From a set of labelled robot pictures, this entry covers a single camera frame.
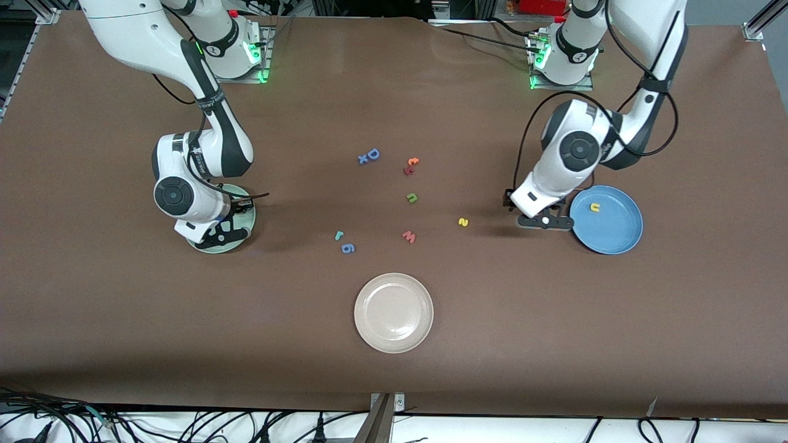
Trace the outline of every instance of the cable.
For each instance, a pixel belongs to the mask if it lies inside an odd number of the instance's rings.
[[[589,432],[589,436],[585,438],[585,443],[591,443],[591,438],[593,438],[593,433],[597,431],[597,427],[599,424],[602,423],[602,416],[598,416],[596,422],[591,426],[591,431]]]
[[[524,46],[520,46],[520,45],[515,45],[513,43],[502,42],[500,40],[488,39],[487,37],[482,37],[480,35],[473,35],[473,34],[468,34],[467,32],[455,31],[454,29],[446,29],[446,28],[441,28],[441,29],[443,29],[446,32],[451,32],[452,34],[464,35],[466,37],[471,37],[472,39],[484,40],[486,42],[495,43],[495,44],[498,44],[498,45],[504,45],[506,47],[514,47],[514,48],[517,48],[517,49],[526,50],[528,52],[539,52],[539,50],[537,48],[535,48],[535,47],[524,47]]]
[[[16,420],[16,419],[18,419],[18,418],[20,418],[20,417],[22,417],[22,416],[25,416],[25,415],[27,415],[27,414],[29,414],[29,412],[21,412],[20,414],[17,414],[17,416],[16,416],[16,417],[13,417],[13,418],[11,418],[11,420],[9,420],[9,421],[7,421],[7,422],[3,423],[2,425],[0,425],[0,429],[2,429],[2,428],[4,428],[4,427],[6,427],[6,426],[7,426],[9,423],[11,423],[12,421],[14,421],[14,420]]]
[[[237,419],[240,419],[240,418],[242,418],[242,417],[244,417],[246,415],[251,415],[251,412],[249,412],[249,411],[242,412],[242,413],[236,415],[235,417],[231,418],[230,420],[228,420],[225,424],[223,424],[223,425],[219,426],[218,428],[216,428],[216,430],[214,430],[214,432],[211,435],[209,435],[208,438],[205,440],[205,443],[209,443],[211,440],[213,440],[214,436],[216,436],[216,434],[218,434],[220,430],[223,430],[224,428],[226,428],[227,425],[229,425],[230,423],[232,423],[232,422],[236,421]]]
[[[252,9],[252,7],[254,7],[254,8],[255,8],[255,9],[258,11],[258,12],[260,12],[261,14],[264,14],[264,15],[266,15],[266,16],[271,16],[271,15],[272,15],[271,13],[269,13],[269,12],[266,12],[266,11],[265,11],[263,8],[261,8],[260,6],[257,6],[257,5],[252,5],[252,4],[251,4],[251,0],[243,0],[243,3],[245,3],[245,4],[246,4],[246,7],[247,7],[247,8],[249,8],[249,9]]]
[[[610,23],[610,0],[604,0],[604,21],[608,25],[608,32],[610,32],[610,36],[613,38],[615,45],[619,47],[621,52],[623,52],[624,55],[626,55],[626,57],[629,58],[635,65],[637,65],[637,67],[640,68],[643,73],[646,73],[653,78],[654,74],[651,72],[651,70],[646,68],[645,65],[640,62],[640,60],[637,60],[635,56],[633,56],[632,53],[624,47],[624,45],[621,43],[621,40],[619,39],[619,36],[613,31],[613,26]]]
[[[610,111],[608,111],[602,105],[602,103],[600,103],[598,100],[596,100],[596,99],[594,99],[594,98],[592,98],[592,97],[590,97],[590,96],[588,96],[586,94],[583,94],[582,92],[577,92],[577,91],[558,91],[555,94],[552,94],[549,97],[547,97],[546,99],[542,100],[539,103],[539,105],[536,107],[536,109],[533,110],[533,112],[531,114],[531,117],[528,119],[528,123],[526,124],[526,129],[522,132],[522,138],[520,139],[520,146],[519,146],[518,153],[517,153],[517,164],[515,165],[515,173],[514,173],[514,176],[512,177],[512,187],[513,188],[517,188],[517,176],[518,176],[518,173],[519,173],[519,170],[520,170],[520,162],[522,161],[522,149],[523,149],[523,146],[525,145],[526,136],[528,135],[528,130],[530,129],[531,123],[533,123],[533,119],[536,117],[537,113],[542,108],[542,106],[544,106],[545,103],[547,103],[550,99],[553,99],[554,97],[557,97],[559,95],[566,95],[566,94],[577,95],[578,97],[582,97],[582,98],[588,100],[589,102],[593,103],[595,106],[597,106],[602,111],[602,114],[608,119],[608,123],[610,124],[610,130],[613,131],[613,133],[615,134],[616,141],[621,143],[621,145],[623,146],[623,148],[625,150],[627,150],[628,152],[630,152],[633,155],[637,155],[638,157],[648,157],[650,155],[659,154],[663,149],[665,149],[665,147],[667,147],[668,144],[671,143],[671,141],[673,141],[673,138],[675,137],[676,132],[678,132],[678,110],[676,109],[675,100],[673,99],[673,96],[670,93],[666,93],[665,96],[667,97],[668,101],[670,101],[671,106],[672,106],[673,111],[674,111],[674,113],[673,113],[674,114],[674,124],[673,124],[673,130],[671,131],[671,134],[669,135],[669,137],[667,138],[665,143],[663,143],[662,146],[658,147],[654,151],[639,153],[639,152],[633,151],[629,147],[629,145],[626,144],[626,142],[621,138],[621,134],[619,134],[618,130],[616,130],[616,128],[615,128],[615,126],[613,124],[613,117],[612,117],[612,115],[610,115],[610,113],[609,113]]]
[[[191,442],[191,439],[192,439],[192,438],[193,438],[193,437],[194,437],[196,434],[198,434],[198,433],[199,433],[199,431],[200,431],[202,428],[204,428],[205,426],[208,426],[208,423],[210,423],[210,422],[213,422],[215,419],[218,419],[219,417],[221,417],[221,416],[223,416],[224,414],[227,414],[227,413],[228,413],[228,411],[222,411],[222,412],[219,412],[218,414],[214,415],[214,416],[213,416],[213,417],[211,417],[210,419],[206,420],[206,421],[205,421],[205,422],[204,422],[202,425],[200,425],[200,426],[199,426],[197,429],[193,429],[193,428],[192,428],[192,430],[191,430],[191,436],[190,436],[190,437],[189,437],[189,439],[188,439],[188,440],[186,440],[186,441],[189,441],[189,442]],[[188,428],[184,430],[184,432],[181,434],[181,436],[180,436],[180,438],[178,439],[178,441],[180,441],[180,442],[183,442],[183,441],[184,441],[184,440],[183,440],[183,438],[186,436],[186,432],[187,432],[187,431],[188,431]]]
[[[692,431],[692,437],[689,438],[689,443],[695,443],[695,437],[697,437],[697,431],[701,430],[701,419],[695,417],[692,419],[695,422],[695,429]]]
[[[167,9],[167,11],[168,11],[169,13],[171,13],[172,15],[174,15],[174,16],[175,16],[175,18],[176,18],[176,19],[178,19],[178,21],[179,21],[180,23],[182,23],[182,24],[183,24],[183,26],[185,26],[185,27],[186,27],[186,30],[187,30],[187,31],[189,31],[189,34],[191,34],[191,36],[192,36],[192,37],[194,37],[194,38],[195,38],[195,40],[198,40],[198,41],[199,41],[199,39],[197,38],[197,35],[194,33],[194,31],[192,31],[192,29],[189,27],[189,25],[186,23],[186,21],[184,20],[184,18],[183,18],[183,17],[179,16],[179,15],[178,15],[178,14],[177,14],[175,11],[173,11],[173,9],[172,9],[172,8],[170,8],[169,6],[162,5],[162,7],[163,7],[164,9]]]
[[[170,91],[170,89],[169,89],[168,87],[166,87],[166,86],[165,86],[165,85],[162,83],[161,79],[159,79],[159,78],[158,78],[158,76],[157,76],[156,74],[151,74],[151,75],[153,76],[153,78],[155,78],[155,79],[156,79],[156,82],[158,83],[158,85],[159,85],[159,86],[161,86],[161,87],[162,87],[162,88],[163,88],[165,91],[167,91],[167,94],[169,94],[169,95],[170,95],[172,98],[174,98],[174,99],[175,99],[175,100],[177,100],[178,102],[181,102],[181,103],[183,103],[184,105],[193,105],[193,104],[197,103],[195,100],[191,100],[190,102],[187,102],[186,100],[183,100],[181,97],[178,97],[178,96],[177,96],[177,95],[175,95],[175,94],[174,94],[172,91]]]
[[[640,91],[640,87],[638,86],[638,87],[635,88],[635,90],[632,92],[632,94],[629,97],[627,97],[626,100],[624,100],[624,103],[621,103],[621,106],[619,106],[619,108],[617,110],[615,110],[615,112],[621,112],[621,110],[624,109],[624,106],[626,106],[627,103],[631,102],[632,99],[635,98],[635,95],[637,95],[637,93],[639,91]]]
[[[145,434],[147,434],[147,435],[152,435],[152,436],[154,436],[154,437],[164,438],[165,440],[169,440],[169,441],[179,441],[177,437],[170,437],[169,435],[160,434],[160,433],[158,433],[158,432],[154,432],[154,431],[152,431],[152,430],[149,430],[149,429],[143,428],[143,427],[142,427],[142,426],[141,426],[139,423],[137,423],[135,420],[129,420],[128,422],[129,422],[129,423],[131,423],[132,425],[136,426],[136,427],[137,427],[137,429],[141,430],[143,433],[145,433]]]
[[[646,440],[648,443],[654,443],[654,441],[651,441],[651,439],[645,436],[645,432],[643,432],[643,423],[648,423],[651,426],[651,429],[654,430],[654,434],[656,435],[657,441],[663,443],[660,432],[656,430],[656,426],[654,426],[654,422],[652,422],[651,419],[648,417],[644,417],[642,419],[637,420],[637,431],[641,433],[641,437],[643,437],[643,440]]]
[[[260,429],[260,431],[258,431],[258,433],[255,434],[254,437],[252,437],[252,439],[249,441],[249,443],[255,443],[257,440],[260,440],[263,443],[267,443],[269,441],[269,439],[268,439],[268,430],[271,428],[271,426],[275,425],[278,421],[282,420],[284,417],[287,417],[288,415],[293,414],[293,412],[294,411],[283,411],[283,412],[280,412],[279,415],[277,415],[276,417],[271,419],[270,422],[263,423],[262,428]]]
[[[623,52],[624,55],[626,55],[626,57],[630,59],[630,61],[632,61],[638,68],[640,68],[641,71],[643,71],[643,74],[645,76],[652,79],[656,79],[653,70],[656,67],[656,62],[660,59],[660,56],[662,55],[665,46],[667,45],[667,41],[671,37],[671,33],[673,32],[673,28],[676,25],[677,20],[678,20],[678,12],[676,12],[676,14],[673,16],[673,21],[671,22],[671,26],[668,28],[667,33],[665,35],[665,39],[662,41],[662,44],[660,45],[660,49],[657,51],[656,56],[654,57],[654,62],[652,63],[651,69],[649,69],[646,68],[646,66],[643,63],[641,63],[637,58],[635,58],[635,56],[633,56],[632,53],[629,52],[628,49],[624,47],[618,35],[615,33],[615,31],[613,31],[613,26],[610,21],[610,0],[604,0],[604,21],[605,24],[608,26],[608,32],[610,33],[610,36],[613,38],[615,45],[619,47],[621,52]],[[626,99],[624,103],[621,104],[621,106],[619,107],[619,111],[630,100],[632,100],[632,98],[634,98],[634,96],[637,94],[639,90],[640,87],[637,87],[635,91],[632,93],[632,95],[628,99]],[[673,109],[673,129],[671,130],[671,134],[668,136],[665,143],[663,143],[660,147],[658,147],[657,149],[651,152],[636,152],[632,150],[628,144],[624,143],[623,140],[621,140],[621,136],[619,136],[618,133],[616,133],[616,136],[621,142],[625,151],[637,157],[648,157],[650,155],[659,154],[660,152],[662,152],[663,149],[667,147],[667,145],[669,145],[673,141],[674,137],[676,136],[676,133],[678,132],[678,107],[676,106],[676,101],[673,99],[673,95],[671,95],[670,92],[665,92],[664,95],[667,97],[667,100],[671,103],[671,108]]]
[[[335,422],[335,421],[337,421],[337,420],[339,420],[339,419],[344,419],[345,417],[348,417],[348,416],[350,416],[350,415],[356,415],[356,414],[366,414],[366,413],[368,413],[368,412],[369,412],[369,411],[357,411],[357,412],[348,412],[348,413],[346,413],[346,414],[338,415],[338,416],[334,417],[333,419],[328,419],[328,420],[326,420],[325,422],[323,422],[323,426],[324,426],[324,425],[327,425],[327,424],[329,424],[329,423],[331,423],[331,422]],[[293,441],[293,443],[299,443],[299,441],[301,441],[302,439],[304,439],[304,438],[306,438],[306,437],[309,437],[309,434],[312,434],[312,433],[313,433],[313,432],[315,432],[316,430],[318,430],[318,426],[315,426],[314,428],[312,428],[312,429],[308,430],[308,431],[307,431],[307,432],[306,432],[304,435],[302,435],[301,437],[298,437],[298,438],[296,438],[296,439]]]
[[[689,443],[695,443],[695,437],[697,437],[697,431],[700,430],[701,428],[701,419],[696,417],[693,418],[692,420],[695,422],[695,426],[692,431],[692,437],[689,438]],[[643,417],[642,419],[639,419],[637,421],[637,431],[640,432],[640,435],[641,437],[643,437],[643,440],[646,440],[648,443],[654,443],[654,441],[651,441],[648,437],[645,436],[645,432],[643,432],[643,423],[648,423],[651,426],[651,429],[654,431],[654,435],[656,435],[657,441],[659,443],[663,443],[660,432],[656,430],[656,426],[654,425],[654,423],[651,421],[649,417]]]
[[[191,160],[194,160],[195,162],[197,162],[197,160],[196,160],[197,154],[195,154],[194,152],[191,151],[191,145],[192,145],[192,142],[197,140],[197,139],[199,139],[200,134],[203,133],[203,129],[205,128],[205,121],[206,121],[206,116],[205,116],[205,114],[203,114],[203,121],[200,123],[199,129],[197,130],[197,133],[195,134],[194,138],[189,140],[188,148],[186,150],[186,169],[189,170],[189,173],[191,174],[191,176],[194,177],[195,180],[197,180],[198,182],[200,182],[203,185],[207,186],[208,188],[211,188],[211,189],[213,189],[216,192],[220,192],[222,194],[229,195],[230,197],[236,198],[236,199],[238,199],[238,201],[254,200],[254,199],[259,199],[260,197],[267,197],[268,195],[271,195],[270,192],[265,192],[263,194],[257,194],[257,195],[236,194],[235,192],[226,191],[226,190],[224,190],[222,188],[219,188],[218,186],[213,186],[212,184],[208,183],[202,177],[198,176],[195,173],[195,171],[191,167]]]
[[[505,22],[505,21],[501,20],[501,19],[500,19],[500,18],[498,18],[498,17],[490,17],[490,18],[485,18],[485,21],[494,21],[494,22],[496,22],[497,24],[500,24],[501,26],[503,26],[504,28],[506,28],[506,30],[507,30],[507,31],[511,32],[511,33],[512,33],[512,34],[514,34],[514,35],[519,35],[519,36],[521,36],[521,37],[527,37],[527,36],[528,36],[528,34],[529,34],[529,32],[522,32],[522,31],[518,31],[517,29],[514,29],[513,27],[509,26],[509,24],[508,24],[507,22]]]

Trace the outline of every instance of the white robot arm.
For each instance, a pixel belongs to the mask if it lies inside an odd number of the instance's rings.
[[[222,79],[245,76],[260,64],[259,26],[225,11],[221,0],[162,0],[184,19],[214,75]]]
[[[179,234],[200,244],[211,228],[232,217],[237,206],[232,193],[203,180],[243,175],[254,160],[251,142],[200,46],[181,38],[159,0],[81,0],[81,5],[109,55],[134,69],[182,83],[210,122],[209,129],[163,136],[152,156],[156,204],[177,219]]]
[[[686,45],[684,9],[686,0],[594,0],[588,18],[576,15],[564,24],[573,30],[558,35],[574,35],[575,29],[585,29],[593,38],[585,39],[587,50],[596,51],[602,34],[598,32],[601,17],[605,22],[605,5],[609,2],[610,17],[621,32],[645,55],[644,64],[651,65],[651,74],[641,78],[639,92],[634,97],[632,110],[622,115],[605,111],[585,101],[573,99],[559,105],[542,132],[542,156],[525,181],[507,197],[527,218],[544,214],[546,208],[563,200],[594,171],[601,162],[612,169],[632,166],[638,161],[648,144],[656,116],[675,76],[676,68]],[[586,2],[575,2],[578,6]],[[573,40],[579,42],[581,37]],[[545,62],[545,66],[572,65],[571,53],[565,53],[558,45]],[[574,77],[582,78],[588,70],[584,63],[568,69]],[[569,76],[564,81],[571,81]],[[540,218],[528,227],[548,228],[553,222]]]

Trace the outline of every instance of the blue plate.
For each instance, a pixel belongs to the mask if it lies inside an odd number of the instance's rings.
[[[599,204],[599,212],[591,210]],[[643,235],[643,216],[634,200],[616,188],[594,186],[578,193],[569,215],[574,234],[587,247],[601,254],[623,254]]]

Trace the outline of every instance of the red object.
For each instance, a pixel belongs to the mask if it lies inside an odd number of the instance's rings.
[[[567,0],[520,0],[520,12],[543,16],[562,16]]]

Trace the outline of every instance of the white plate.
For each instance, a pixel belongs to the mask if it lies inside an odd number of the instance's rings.
[[[355,301],[355,328],[373,348],[387,354],[418,346],[433,326],[433,301],[424,285],[406,274],[379,275]]]

